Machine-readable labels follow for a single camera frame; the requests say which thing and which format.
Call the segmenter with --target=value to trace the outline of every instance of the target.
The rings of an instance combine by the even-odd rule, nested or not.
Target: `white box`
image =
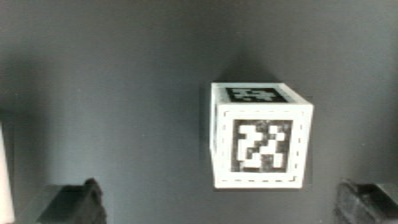
[[[9,184],[4,132],[0,126],[0,224],[14,223],[14,206]]]
[[[283,83],[212,84],[215,188],[302,188],[311,118]]]

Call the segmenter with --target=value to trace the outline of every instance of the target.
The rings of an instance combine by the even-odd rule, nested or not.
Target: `gray wall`
[[[18,213],[94,177],[112,224],[332,223],[341,178],[398,181],[396,15],[393,0],[2,1]],[[212,188],[212,81],[315,103],[300,191]]]

